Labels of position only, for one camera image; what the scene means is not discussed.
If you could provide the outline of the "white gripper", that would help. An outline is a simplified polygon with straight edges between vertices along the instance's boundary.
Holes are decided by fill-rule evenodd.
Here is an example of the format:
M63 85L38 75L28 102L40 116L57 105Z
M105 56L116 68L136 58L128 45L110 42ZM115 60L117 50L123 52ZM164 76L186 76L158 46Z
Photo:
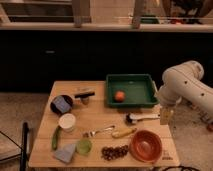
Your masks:
M156 97L159 103L163 106L160 109L160 124L166 125L168 121L172 118L174 114L173 108L165 108L165 107L174 107L178 105L182 98L180 95L170 90L166 85L163 85L159 88L156 93Z

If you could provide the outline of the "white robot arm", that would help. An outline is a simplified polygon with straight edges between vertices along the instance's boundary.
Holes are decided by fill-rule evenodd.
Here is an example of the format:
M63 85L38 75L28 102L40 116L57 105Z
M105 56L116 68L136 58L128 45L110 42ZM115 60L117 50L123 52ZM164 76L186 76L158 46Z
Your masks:
M203 76L203 66L197 61L187 61L163 72L163 85L156 93L161 105L161 125L169 123L174 107L182 98L192 102L205 113L213 114L213 88L201 82Z

